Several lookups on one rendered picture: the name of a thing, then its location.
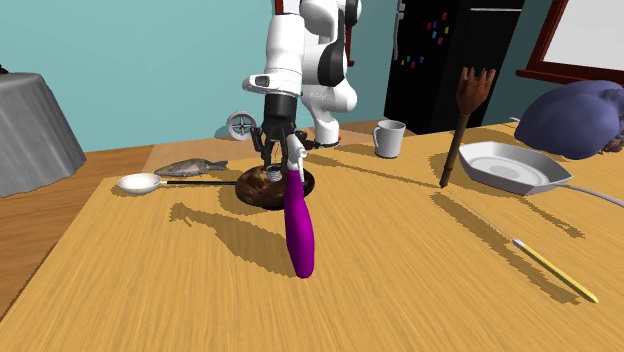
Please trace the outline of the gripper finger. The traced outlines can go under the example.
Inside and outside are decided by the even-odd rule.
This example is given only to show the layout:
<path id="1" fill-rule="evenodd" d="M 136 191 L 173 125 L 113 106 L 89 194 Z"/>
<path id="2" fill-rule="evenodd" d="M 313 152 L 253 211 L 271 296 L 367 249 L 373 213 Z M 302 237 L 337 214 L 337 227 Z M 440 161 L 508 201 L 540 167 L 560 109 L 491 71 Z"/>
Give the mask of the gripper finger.
<path id="1" fill-rule="evenodd" d="M 303 130 L 295 130 L 290 135 L 283 132 L 278 134 L 278 144 L 281 149 L 281 160 L 278 165 L 281 168 L 301 168 L 303 160 L 307 157 L 307 150 L 303 142 L 307 133 Z"/>
<path id="2" fill-rule="evenodd" d="M 260 127 L 251 127 L 250 134 L 252 137 L 254 149 L 260 153 L 264 162 L 264 167 L 268 168 L 272 164 L 272 151 L 274 141 L 269 135 L 263 132 Z"/>

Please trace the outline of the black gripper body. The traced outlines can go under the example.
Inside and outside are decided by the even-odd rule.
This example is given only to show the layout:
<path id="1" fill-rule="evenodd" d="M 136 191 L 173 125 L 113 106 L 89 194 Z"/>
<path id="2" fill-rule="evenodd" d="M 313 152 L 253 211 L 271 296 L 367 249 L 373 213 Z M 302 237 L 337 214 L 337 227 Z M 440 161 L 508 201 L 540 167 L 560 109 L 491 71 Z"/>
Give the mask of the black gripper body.
<path id="1" fill-rule="evenodd" d="M 297 99 L 284 94 L 266 94 L 264 98 L 265 134 L 292 134 L 296 128 Z"/>

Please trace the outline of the white round wheel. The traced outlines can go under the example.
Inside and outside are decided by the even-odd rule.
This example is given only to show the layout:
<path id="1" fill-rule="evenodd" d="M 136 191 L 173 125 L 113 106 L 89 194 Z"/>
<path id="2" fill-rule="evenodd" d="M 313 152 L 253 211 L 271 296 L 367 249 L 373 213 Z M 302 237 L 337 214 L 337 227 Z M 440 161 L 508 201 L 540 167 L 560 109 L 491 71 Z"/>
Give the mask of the white round wheel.
<path id="1" fill-rule="evenodd" d="M 251 139 L 251 130 L 256 127 L 257 124 L 252 115 L 244 110 L 234 111 L 227 119 L 228 132 L 236 140 Z"/>

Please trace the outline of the brown doughnut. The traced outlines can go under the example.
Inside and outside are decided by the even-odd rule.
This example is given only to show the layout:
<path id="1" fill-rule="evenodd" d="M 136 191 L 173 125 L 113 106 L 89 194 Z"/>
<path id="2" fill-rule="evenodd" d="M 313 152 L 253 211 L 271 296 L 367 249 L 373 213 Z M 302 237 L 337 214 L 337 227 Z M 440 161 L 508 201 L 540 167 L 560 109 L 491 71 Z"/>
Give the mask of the brown doughnut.
<path id="1" fill-rule="evenodd" d="M 237 180 L 235 192 L 244 203 L 267 210 L 308 214 L 305 197 L 314 189 L 314 177 L 307 171 L 286 170 L 279 182 L 268 180 L 266 168 L 256 166 Z"/>

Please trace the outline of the grey fish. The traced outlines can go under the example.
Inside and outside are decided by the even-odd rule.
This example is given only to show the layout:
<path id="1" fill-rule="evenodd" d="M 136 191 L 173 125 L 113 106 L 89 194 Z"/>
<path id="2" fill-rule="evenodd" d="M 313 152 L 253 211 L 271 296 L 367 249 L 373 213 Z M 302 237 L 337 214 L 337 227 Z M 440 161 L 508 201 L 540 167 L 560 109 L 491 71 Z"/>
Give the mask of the grey fish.
<path id="1" fill-rule="evenodd" d="M 227 164 L 227 160 L 212 162 L 202 158 L 191 158 L 158 168 L 154 173 L 159 176 L 191 177 L 206 174 L 209 171 L 226 170 Z"/>

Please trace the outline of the purple spray bottle white nozzle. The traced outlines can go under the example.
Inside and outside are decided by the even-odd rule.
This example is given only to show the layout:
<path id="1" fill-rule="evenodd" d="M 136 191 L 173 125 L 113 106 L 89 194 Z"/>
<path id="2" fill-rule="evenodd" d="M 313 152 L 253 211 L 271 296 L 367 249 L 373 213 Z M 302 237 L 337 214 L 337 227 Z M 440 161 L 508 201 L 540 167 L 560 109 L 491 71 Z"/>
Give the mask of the purple spray bottle white nozzle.
<path id="1" fill-rule="evenodd" d="M 295 134 L 286 139 L 287 174 L 284 190 L 284 220 L 287 249 L 296 275 L 308 278 L 314 271 L 313 225 L 304 196 L 303 161 L 307 151 Z"/>

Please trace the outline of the white mug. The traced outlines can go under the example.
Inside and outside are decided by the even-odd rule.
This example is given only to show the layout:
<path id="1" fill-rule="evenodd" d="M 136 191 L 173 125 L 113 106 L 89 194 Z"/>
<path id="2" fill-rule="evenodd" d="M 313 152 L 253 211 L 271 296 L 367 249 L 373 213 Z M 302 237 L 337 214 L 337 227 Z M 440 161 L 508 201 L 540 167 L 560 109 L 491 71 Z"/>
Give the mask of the white mug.
<path id="1" fill-rule="evenodd" d="M 405 124 L 400 121 L 379 121 L 372 131 L 375 154 L 388 159 L 398 157 L 405 129 Z"/>

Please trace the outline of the black fridge with magnets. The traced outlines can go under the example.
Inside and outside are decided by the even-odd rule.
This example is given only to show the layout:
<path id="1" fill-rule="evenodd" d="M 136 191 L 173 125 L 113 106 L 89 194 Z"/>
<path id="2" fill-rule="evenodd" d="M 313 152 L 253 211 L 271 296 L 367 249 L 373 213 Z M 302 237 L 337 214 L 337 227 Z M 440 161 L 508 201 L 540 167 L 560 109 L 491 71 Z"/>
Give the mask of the black fridge with magnets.
<path id="1" fill-rule="evenodd" d="M 525 0 L 398 0 L 384 116 L 416 134 L 453 130 L 464 68 L 500 70 Z"/>

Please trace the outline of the brown wooden fork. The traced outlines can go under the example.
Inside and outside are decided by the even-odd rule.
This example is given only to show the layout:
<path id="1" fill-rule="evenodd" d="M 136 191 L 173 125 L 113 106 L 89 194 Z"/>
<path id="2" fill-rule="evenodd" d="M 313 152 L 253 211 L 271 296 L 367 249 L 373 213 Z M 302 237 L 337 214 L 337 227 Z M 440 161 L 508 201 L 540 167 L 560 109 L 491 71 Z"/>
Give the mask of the brown wooden fork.
<path id="1" fill-rule="evenodd" d="M 497 71 L 495 69 L 483 68 L 479 75 L 476 76 L 473 67 L 470 69 L 467 67 L 462 68 L 456 90 L 459 119 L 444 164 L 444 170 L 439 181 L 441 188 L 448 185 L 468 120 L 471 114 L 479 108 L 488 97 L 496 73 Z"/>

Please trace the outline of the grey cloth covered table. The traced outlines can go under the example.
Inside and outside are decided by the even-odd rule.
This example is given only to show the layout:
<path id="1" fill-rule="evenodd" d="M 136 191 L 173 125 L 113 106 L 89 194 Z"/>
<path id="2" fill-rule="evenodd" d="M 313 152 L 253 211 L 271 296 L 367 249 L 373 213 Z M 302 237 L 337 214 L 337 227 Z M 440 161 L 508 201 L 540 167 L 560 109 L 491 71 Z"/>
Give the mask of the grey cloth covered table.
<path id="1" fill-rule="evenodd" d="M 0 74 L 0 197 L 76 173 L 86 156 L 44 78 Z"/>

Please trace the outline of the blue-purple beanbag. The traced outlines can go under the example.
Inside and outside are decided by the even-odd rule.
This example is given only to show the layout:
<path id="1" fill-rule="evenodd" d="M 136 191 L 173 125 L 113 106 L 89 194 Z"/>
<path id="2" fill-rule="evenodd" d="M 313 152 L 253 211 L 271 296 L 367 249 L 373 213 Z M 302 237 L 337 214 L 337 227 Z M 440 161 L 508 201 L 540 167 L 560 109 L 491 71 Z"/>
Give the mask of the blue-purple beanbag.
<path id="1" fill-rule="evenodd" d="M 604 80 L 557 87 L 526 109 L 514 136 L 572 160 L 619 152 L 624 149 L 624 87 Z"/>

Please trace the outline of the yellow pencil thin tip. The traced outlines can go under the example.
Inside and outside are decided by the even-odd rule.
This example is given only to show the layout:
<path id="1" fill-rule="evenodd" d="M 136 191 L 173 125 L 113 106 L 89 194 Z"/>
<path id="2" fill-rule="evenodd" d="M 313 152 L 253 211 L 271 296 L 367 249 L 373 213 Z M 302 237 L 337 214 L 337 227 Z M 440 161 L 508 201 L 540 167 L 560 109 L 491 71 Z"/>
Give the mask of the yellow pencil thin tip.
<path id="1" fill-rule="evenodd" d="M 483 220 L 487 225 L 489 225 L 494 230 L 496 230 L 498 233 L 500 233 L 502 236 L 507 238 L 515 247 L 517 247 L 519 250 L 521 250 L 523 253 L 525 253 L 527 256 L 529 256 L 535 262 L 537 262 L 540 266 L 542 266 L 548 272 L 550 272 L 555 277 L 557 277 L 561 282 L 566 284 L 573 291 L 578 293 L 580 296 L 582 296 L 583 298 L 585 298 L 589 302 L 592 302 L 594 304 L 598 304 L 599 303 L 599 299 L 598 299 L 598 297 L 595 294 L 593 294 L 590 290 L 588 290 L 582 284 L 577 282 L 575 279 L 570 277 L 568 274 L 566 274 L 564 271 L 562 271 L 560 268 L 558 268 L 556 265 L 554 265 L 552 262 L 550 262 L 547 258 L 542 256 L 536 250 L 534 250 L 533 248 L 528 246 L 525 242 L 523 242 L 522 240 L 514 238 L 513 236 L 507 234 L 499 226 L 495 225 L 492 221 L 488 220 L 484 215 L 480 214 L 475 208 L 471 207 L 467 202 L 465 202 L 464 200 L 459 198 L 457 195 L 455 195 L 449 189 L 446 189 L 445 192 L 450 196 L 450 198 L 453 201 L 456 201 L 459 204 L 461 204 L 462 206 L 464 206 L 465 208 L 467 208 L 469 211 L 471 211 L 473 214 L 475 214 L 477 217 L 479 217 L 481 220 Z"/>

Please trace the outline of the red framed window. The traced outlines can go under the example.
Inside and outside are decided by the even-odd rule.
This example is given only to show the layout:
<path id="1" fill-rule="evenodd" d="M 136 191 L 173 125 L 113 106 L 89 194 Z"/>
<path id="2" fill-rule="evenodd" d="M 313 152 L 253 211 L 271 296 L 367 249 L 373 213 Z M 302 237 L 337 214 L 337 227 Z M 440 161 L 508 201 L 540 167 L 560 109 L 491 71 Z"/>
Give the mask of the red framed window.
<path id="1" fill-rule="evenodd" d="M 553 0 L 519 77 L 624 86 L 624 0 Z"/>

